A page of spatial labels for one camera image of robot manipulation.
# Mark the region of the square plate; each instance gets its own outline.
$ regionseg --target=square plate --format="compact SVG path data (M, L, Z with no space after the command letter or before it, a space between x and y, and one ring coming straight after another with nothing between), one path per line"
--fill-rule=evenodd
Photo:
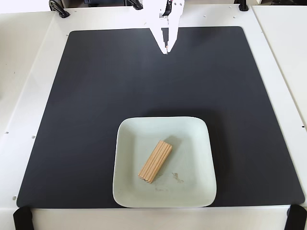
M173 146L152 184L138 177L155 146ZM203 207L216 195L208 129L195 117L140 117L118 129L113 197L125 207Z

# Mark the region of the black mat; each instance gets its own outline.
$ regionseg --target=black mat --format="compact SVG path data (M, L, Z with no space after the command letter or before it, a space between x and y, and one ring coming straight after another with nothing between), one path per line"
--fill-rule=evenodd
M120 207L112 195L117 130L140 116L206 122L217 181L212 206L304 202L243 30L207 27L180 28L168 55L148 29L72 32L17 205Z

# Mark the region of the black strap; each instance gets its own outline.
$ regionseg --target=black strap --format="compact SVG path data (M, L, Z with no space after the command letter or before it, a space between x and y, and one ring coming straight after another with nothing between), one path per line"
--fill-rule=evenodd
M34 230L32 212L29 207L17 209L13 214L13 218L16 230Z
M304 230L307 211L300 205L291 205L284 230Z

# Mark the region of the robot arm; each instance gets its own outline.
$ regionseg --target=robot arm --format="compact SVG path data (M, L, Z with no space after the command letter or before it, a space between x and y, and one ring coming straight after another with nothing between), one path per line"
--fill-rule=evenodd
M138 0L132 1L134 8L142 9ZM184 2L185 0L143 0L146 23L163 54L169 53L177 40L179 20L183 12ZM163 40L161 19L167 19L168 22L167 46L165 46Z

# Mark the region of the wooden block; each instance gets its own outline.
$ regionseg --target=wooden block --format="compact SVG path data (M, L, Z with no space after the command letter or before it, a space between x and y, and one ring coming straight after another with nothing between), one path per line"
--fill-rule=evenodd
M151 184L163 163L167 159L172 148L173 147L171 145L160 140L148 158L147 162L142 167L138 176Z

